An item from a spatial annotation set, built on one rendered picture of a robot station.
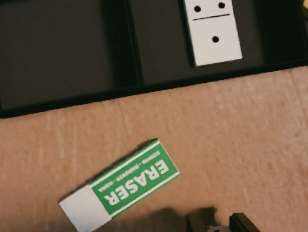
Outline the white domino tile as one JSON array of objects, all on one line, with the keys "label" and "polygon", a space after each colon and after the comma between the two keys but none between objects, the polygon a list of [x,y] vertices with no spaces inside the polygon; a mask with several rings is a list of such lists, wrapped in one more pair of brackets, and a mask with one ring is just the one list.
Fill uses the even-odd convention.
[{"label": "white domino tile", "polygon": [[194,66],[241,59],[230,0],[183,0]]}]

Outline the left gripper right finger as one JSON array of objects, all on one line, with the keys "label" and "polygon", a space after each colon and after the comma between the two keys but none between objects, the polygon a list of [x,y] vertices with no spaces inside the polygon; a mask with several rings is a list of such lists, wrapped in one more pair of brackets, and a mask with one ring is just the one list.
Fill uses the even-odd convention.
[{"label": "left gripper right finger", "polygon": [[229,216],[229,229],[231,232],[261,232],[243,212]]}]

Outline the white die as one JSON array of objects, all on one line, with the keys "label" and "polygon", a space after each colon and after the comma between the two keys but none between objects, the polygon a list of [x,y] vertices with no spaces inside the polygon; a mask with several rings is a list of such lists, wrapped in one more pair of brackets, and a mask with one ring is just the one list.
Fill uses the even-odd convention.
[{"label": "white die", "polygon": [[208,232],[231,232],[229,227],[227,226],[212,226],[212,227],[206,227]]}]

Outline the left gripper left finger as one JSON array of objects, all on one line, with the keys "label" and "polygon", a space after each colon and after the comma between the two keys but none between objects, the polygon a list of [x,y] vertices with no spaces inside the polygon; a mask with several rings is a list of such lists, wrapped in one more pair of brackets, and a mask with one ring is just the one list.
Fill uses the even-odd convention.
[{"label": "left gripper left finger", "polygon": [[197,214],[186,215],[186,232],[208,232],[201,216]]}]

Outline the black three-compartment bin rack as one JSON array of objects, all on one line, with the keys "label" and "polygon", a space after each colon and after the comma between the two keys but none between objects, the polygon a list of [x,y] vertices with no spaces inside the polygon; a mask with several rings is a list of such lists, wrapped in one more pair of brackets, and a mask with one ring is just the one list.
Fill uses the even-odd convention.
[{"label": "black three-compartment bin rack", "polygon": [[195,68],[183,0],[0,0],[0,118],[308,66],[300,0],[230,2],[241,59]]}]

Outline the green and white eraser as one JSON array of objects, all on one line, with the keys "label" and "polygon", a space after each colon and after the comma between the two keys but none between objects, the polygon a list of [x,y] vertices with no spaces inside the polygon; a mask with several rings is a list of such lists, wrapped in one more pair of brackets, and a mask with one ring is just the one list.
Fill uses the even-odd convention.
[{"label": "green and white eraser", "polygon": [[155,138],[60,204],[79,232],[91,232],[180,175]]}]

